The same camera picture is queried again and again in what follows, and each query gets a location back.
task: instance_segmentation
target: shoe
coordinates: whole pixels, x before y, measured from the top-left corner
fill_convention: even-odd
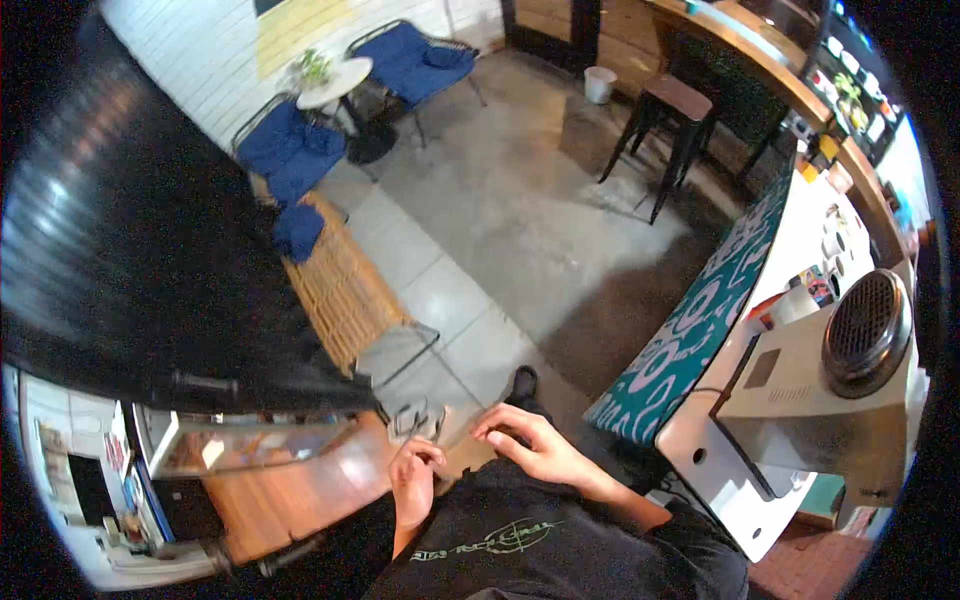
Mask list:
[[[510,395],[514,398],[537,397],[538,379],[537,372],[530,365],[518,367],[514,373],[514,388],[510,391]]]

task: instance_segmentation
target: concrete floor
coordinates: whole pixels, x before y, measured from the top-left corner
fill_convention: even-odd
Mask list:
[[[503,51],[420,111],[373,165],[380,187],[529,335],[568,382],[596,398],[636,357],[745,205],[702,162],[647,219],[669,155],[647,137],[597,185],[626,123],[582,83]],[[634,211],[635,204],[640,206]]]

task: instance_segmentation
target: white counter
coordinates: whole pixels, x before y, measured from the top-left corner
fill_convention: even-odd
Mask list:
[[[750,310],[784,291],[792,276],[811,265],[822,265],[824,256],[820,244],[825,215],[831,204],[837,204],[850,223],[848,251],[842,254],[845,275],[838,277],[840,291],[845,293],[855,281],[874,269],[869,235],[862,225],[858,226],[847,197],[827,183],[826,174],[813,183],[806,183],[795,171],[780,226],[759,280],[738,323],[694,389],[726,387],[754,335],[743,323]],[[807,477],[783,498],[769,496],[710,419],[708,414],[716,400],[715,392],[690,394],[660,430],[655,445],[723,523],[747,557],[757,562],[797,512],[815,475]],[[695,465],[693,454],[701,448],[705,452],[701,462]]]

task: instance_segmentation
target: hand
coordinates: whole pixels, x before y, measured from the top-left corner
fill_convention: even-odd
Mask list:
[[[433,467],[446,463],[444,452],[419,436],[404,444],[391,461],[390,483],[396,503],[396,528],[415,529],[433,506]]]
[[[509,429],[523,438],[530,449],[498,429]],[[476,440],[486,440],[501,454],[520,465],[535,479],[573,486],[591,497],[610,476],[581,454],[553,425],[540,415],[500,403],[480,418],[470,431]]]

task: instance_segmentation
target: speaker grille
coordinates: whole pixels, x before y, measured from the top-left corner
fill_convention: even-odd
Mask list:
[[[896,293],[894,283],[876,271],[857,282],[837,307],[830,328],[830,354],[856,362],[882,342],[897,308]]]
[[[910,302],[900,278],[886,269],[866,274],[827,323],[822,360],[830,388],[847,398],[878,390],[900,365],[912,330]]]

